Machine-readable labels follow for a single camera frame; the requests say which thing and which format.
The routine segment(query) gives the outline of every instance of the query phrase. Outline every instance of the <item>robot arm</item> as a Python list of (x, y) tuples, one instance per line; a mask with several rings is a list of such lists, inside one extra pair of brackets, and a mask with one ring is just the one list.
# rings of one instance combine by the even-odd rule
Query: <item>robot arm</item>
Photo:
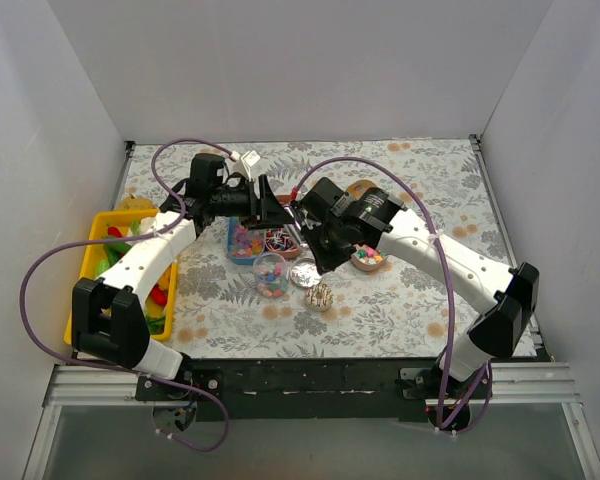
[(157, 231), (179, 216), (168, 198), (155, 218), (156, 236), (136, 243), (95, 280), (82, 278), (73, 289), (71, 344), (80, 351), (128, 369), (179, 380), (183, 354), (150, 338), (143, 307), (151, 288), (176, 256), (191, 245), (216, 216), (238, 216), (251, 228), (279, 227), (292, 221), (276, 200), (266, 176), (255, 181), (234, 173), (223, 179), (225, 159), (198, 154), (182, 198), (185, 218), (173, 230)]
[[(438, 254), (426, 224), (403, 202), (379, 188), (353, 199), (327, 178), (296, 204), (300, 230), (324, 273), (337, 268), (366, 244), (401, 258), (443, 281)], [(450, 361), (448, 393), (462, 387), (484, 362), (509, 358), (535, 310), (538, 270), (527, 263), (512, 269), (489, 260), (446, 235), (442, 242), (456, 293), (480, 314), (455, 342), (451, 359), (442, 352), (436, 365), (413, 387), (436, 391)]]
[[(172, 231), (138, 243), (96, 280), (81, 279), (73, 291), (72, 345), (111, 363), (166, 379), (181, 380), (185, 356), (149, 337), (142, 312), (144, 301), (162, 272), (216, 216), (239, 216), (250, 228), (286, 226), (297, 241), (306, 241), (320, 273), (348, 261), (356, 244), (401, 258), (443, 280), (438, 255), (425, 223), (403, 202), (379, 188), (355, 200), (327, 178), (285, 210), (265, 176), (254, 182), (241, 174), (223, 182), (224, 159), (198, 154), (191, 164), (183, 195), (187, 215)], [(167, 199), (154, 223), (158, 230), (177, 217), (174, 199)], [(453, 356), (442, 352), (435, 366), (414, 388), (437, 392), (441, 369), (450, 361), (448, 391), (463, 386), (490, 358), (513, 355), (535, 309), (538, 271), (489, 260), (441, 235), (456, 292), (480, 314), (455, 343)], [(111, 314), (103, 313), (110, 309)]]

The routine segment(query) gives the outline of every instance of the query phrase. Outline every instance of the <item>floral tablecloth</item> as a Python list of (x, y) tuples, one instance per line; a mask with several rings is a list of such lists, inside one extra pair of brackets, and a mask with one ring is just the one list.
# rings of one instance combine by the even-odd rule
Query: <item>floral tablecloth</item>
[[(310, 165), (336, 156), (359, 156), (390, 168), (417, 192), (438, 228), (477, 252), (507, 261), (502, 234), (494, 218), (468, 140), (391, 140), (368, 142), (244, 143), (227, 145), (239, 152), (255, 149), (263, 157), (271, 187), (289, 193)], [(149, 163), (157, 146), (136, 146), (125, 189), (159, 205), (164, 192), (154, 182)], [(190, 160), (212, 149), (183, 145), (168, 149), (158, 171), (169, 184), (186, 178)], [(353, 163), (329, 165), (321, 172), (346, 188), (367, 178), (398, 195), (387, 177)], [(318, 180), (309, 179), (309, 186)], [(448, 310), (443, 286), (405, 262), (390, 257), (370, 274), (350, 262), (325, 281), (334, 291), (334, 306), (308, 311), (304, 291), (291, 286), (279, 299), (262, 297), (248, 266), (226, 255), (226, 219), (218, 219), (180, 256), (180, 276), (173, 336), (168, 342), (194, 358), (272, 357), (422, 357), (436, 356), (445, 343)], [(476, 317), (457, 298), (457, 332)], [(535, 355), (525, 333), (518, 356)]]

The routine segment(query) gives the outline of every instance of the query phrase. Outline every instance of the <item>beads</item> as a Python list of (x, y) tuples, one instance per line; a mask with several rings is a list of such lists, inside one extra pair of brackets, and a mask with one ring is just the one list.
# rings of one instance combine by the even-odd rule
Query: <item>beads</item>
[(357, 250), (351, 255), (351, 261), (360, 270), (370, 272), (380, 267), (380, 264), (387, 259), (387, 254), (374, 250), (373, 248), (363, 245), (356, 247)]
[(279, 298), (289, 289), (286, 260), (277, 253), (265, 253), (253, 265), (256, 289), (265, 297)]
[(230, 244), (230, 253), (236, 258), (255, 257), (264, 250), (262, 233), (251, 231), (240, 224), (233, 229)]
[(283, 228), (267, 230), (265, 242), (267, 249), (273, 252), (286, 252), (298, 249)]

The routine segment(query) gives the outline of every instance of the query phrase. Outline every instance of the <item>white wall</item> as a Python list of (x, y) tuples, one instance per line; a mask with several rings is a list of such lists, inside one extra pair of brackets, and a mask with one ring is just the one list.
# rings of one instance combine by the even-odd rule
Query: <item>white wall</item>
[(550, 0), (49, 0), (125, 139), (482, 133)]
[(484, 135), (538, 317), (568, 360), (600, 453), (600, 0), (553, 2)]
[[(52, 245), (83, 238), (107, 207), (123, 143), (45, 0), (0, 0), (0, 479), (22, 475), (52, 362), (29, 341), (17, 296)], [(35, 328), (59, 346), (82, 252), (35, 277)]]

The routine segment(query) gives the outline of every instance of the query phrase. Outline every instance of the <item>black bracket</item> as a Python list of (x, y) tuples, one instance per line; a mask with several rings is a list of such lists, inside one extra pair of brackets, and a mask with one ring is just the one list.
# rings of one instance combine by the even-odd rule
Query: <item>black bracket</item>
[(118, 289), (81, 278), (71, 298), (73, 348), (125, 368), (134, 368), (142, 360), (149, 329), (138, 297), (129, 287)]
[[(224, 375), (218, 369), (201, 369), (195, 372), (187, 372), (182, 383), (204, 390), (219, 399), (222, 399), (225, 386)], [(135, 398), (140, 402), (186, 401), (190, 393), (184, 388), (168, 387), (153, 381), (151, 377), (143, 375), (138, 378)], [(198, 400), (210, 401), (202, 395), (198, 396)]]
[[(471, 385), (477, 372), (470, 376), (466, 381), (460, 383), (449, 377), (447, 393), (451, 397), (460, 397), (464, 391)], [(440, 379), (442, 371), (434, 366), (428, 369), (422, 368), (401, 368), (400, 378), (396, 380), (396, 384), (402, 391), (402, 396), (405, 400), (425, 400), (428, 398), (438, 398), (440, 391)], [(480, 383), (472, 398), (484, 399), (487, 397), (487, 387), (485, 383)]]

